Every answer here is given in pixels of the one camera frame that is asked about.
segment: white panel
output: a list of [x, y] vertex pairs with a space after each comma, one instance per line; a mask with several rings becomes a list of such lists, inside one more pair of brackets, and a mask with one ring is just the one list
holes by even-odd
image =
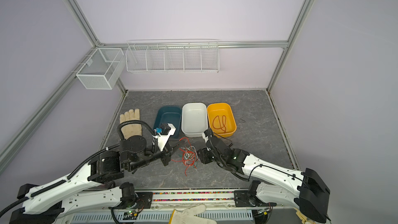
[[398, 222], [397, 19], [397, 0], [316, 0], [271, 92], [333, 223]]
[[[17, 200], [20, 186], [51, 182], [97, 152], [120, 97], [118, 88], [87, 90], [75, 80], [0, 176], [0, 209]], [[0, 224], [9, 222], [13, 210]]]
[[287, 40], [304, 0], [77, 0], [104, 43]]
[[266, 88], [282, 48], [220, 49], [218, 73], [130, 73], [121, 75], [126, 89], [242, 89]]
[[0, 149], [90, 48], [62, 0], [0, 0]]

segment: blue tray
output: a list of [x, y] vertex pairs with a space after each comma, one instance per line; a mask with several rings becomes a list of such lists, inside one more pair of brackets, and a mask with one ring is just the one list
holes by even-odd
[[176, 127], [176, 132], [171, 138], [178, 139], [181, 130], [181, 115], [182, 109], [178, 106], [164, 106], [161, 107], [156, 116], [153, 128], [160, 127], [162, 123], [171, 123]]

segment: white wire basket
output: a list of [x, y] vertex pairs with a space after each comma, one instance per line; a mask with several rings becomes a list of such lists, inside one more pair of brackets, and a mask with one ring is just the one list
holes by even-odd
[[98, 47], [76, 76], [87, 89], [112, 89], [125, 66], [121, 48]]
[[218, 72], [218, 44], [143, 45], [129, 43], [127, 71], [142, 72]]

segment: table surface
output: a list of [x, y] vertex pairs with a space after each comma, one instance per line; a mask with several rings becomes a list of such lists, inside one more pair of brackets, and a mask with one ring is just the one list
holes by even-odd
[[[228, 137], [233, 142], [231, 148], [239, 148], [265, 161], [293, 168], [265, 91], [130, 91], [120, 113], [139, 108], [141, 120], [153, 126], [160, 107], [183, 107], [191, 102], [203, 102], [206, 106], [228, 103], [237, 125], [236, 132]], [[106, 146], [119, 142], [116, 127], [117, 124], [112, 128]], [[147, 140], [147, 146], [152, 147], [152, 136], [144, 127], [142, 135]], [[189, 141], [197, 150], [205, 147], [202, 137], [189, 138]], [[177, 151], [172, 159], [180, 160], [181, 155], [182, 152]], [[204, 165], [198, 161], [196, 169], [192, 166], [187, 169], [187, 176], [185, 169], [182, 162], [171, 161], [165, 167], [157, 160], [138, 169], [135, 174], [125, 172], [116, 184], [130, 182], [136, 189], [247, 188], [250, 185], [250, 182], [234, 177], [214, 162]]]

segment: red thin wire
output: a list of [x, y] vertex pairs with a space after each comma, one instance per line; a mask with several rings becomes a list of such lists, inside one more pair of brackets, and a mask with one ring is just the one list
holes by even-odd
[[[187, 137], [183, 137], [183, 138], [181, 138], [179, 141], [183, 140], [184, 138], [187, 139], [188, 144], [189, 144], [189, 147], [192, 147], [192, 145], [191, 145], [191, 143], [189, 142], [189, 139], [188, 139]], [[186, 166], [185, 172], [184, 172], [184, 173], [185, 173], [185, 176], [187, 176], [187, 169], [188, 169], [188, 167], [194, 166], [195, 169], [196, 169], [195, 162], [197, 161], [197, 157], [196, 157], [196, 153], [195, 153], [195, 152], [190, 151], [190, 150], [186, 150], [186, 149], [188, 149], [188, 148], [186, 148], [186, 147], [185, 147], [184, 149], [185, 149], [185, 150], [183, 150], [182, 148], [180, 148], [180, 150], [182, 151], [182, 160], [179, 160], [179, 161], [172, 160], [172, 161], [174, 161], [174, 162], [183, 162], [183, 164]], [[192, 158], [191, 158], [191, 159], [184, 159], [186, 153], [191, 154], [193, 160], [192, 160]]]
[[[214, 121], [216, 120], [216, 118], [218, 118], [218, 122], [220, 123], [220, 128], [214, 127]], [[222, 126], [221, 126], [220, 116], [215, 117], [213, 119], [213, 128], [216, 130], [222, 130], [224, 131], [224, 133], [226, 133], [226, 116], [225, 115], [222, 116]]]

